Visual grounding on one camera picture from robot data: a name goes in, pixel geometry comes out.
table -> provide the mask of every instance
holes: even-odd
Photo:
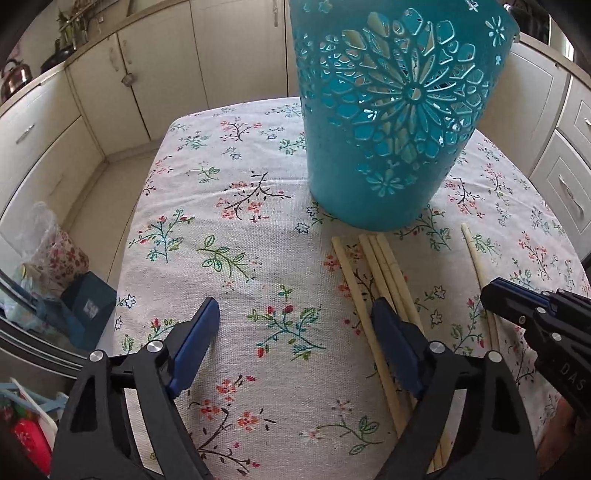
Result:
[[[164,138],[132,222],[116,308],[116,353],[189,320],[206,296],[221,327],[177,406],[214,476],[371,479],[395,433],[369,346],[330,239],[345,237],[368,307],[377,292],[358,229],[306,186],[297,98],[183,117]],[[429,205],[388,234],[430,340],[482,356],[490,341],[460,230],[467,222],[491,278],[589,295],[573,247],[521,172],[476,131]],[[502,354],[539,441],[557,393],[519,328]],[[157,469],[128,396],[139,451]],[[450,425],[457,427],[459,403]]]

metal screw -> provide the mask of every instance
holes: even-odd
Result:
[[[445,351],[445,345],[441,342],[431,342],[429,344],[429,350],[433,353],[443,353]]]
[[[164,344],[160,340],[154,340],[153,342],[150,342],[146,348],[148,349],[148,352],[156,353],[162,350],[163,347]]]
[[[495,350],[493,350],[492,352],[488,352],[488,358],[491,362],[494,362],[496,364],[501,363],[501,361],[503,360],[501,354]]]
[[[101,350],[95,350],[88,356],[88,358],[91,362],[98,362],[99,360],[102,360],[104,356],[105,354]]]

kettle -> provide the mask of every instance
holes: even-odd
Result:
[[[14,66],[6,73],[6,67],[9,63],[14,63]],[[29,65],[21,61],[16,61],[15,59],[7,60],[0,77],[4,79],[0,87],[0,99],[2,103],[6,102],[12,95],[33,80]]]

floor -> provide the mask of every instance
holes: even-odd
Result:
[[[69,228],[90,269],[115,290],[135,205],[155,155],[156,150],[108,164]]]

teal plastic basket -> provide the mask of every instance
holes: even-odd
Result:
[[[309,186],[369,230],[410,223],[460,154],[518,38],[494,0],[290,0]]]

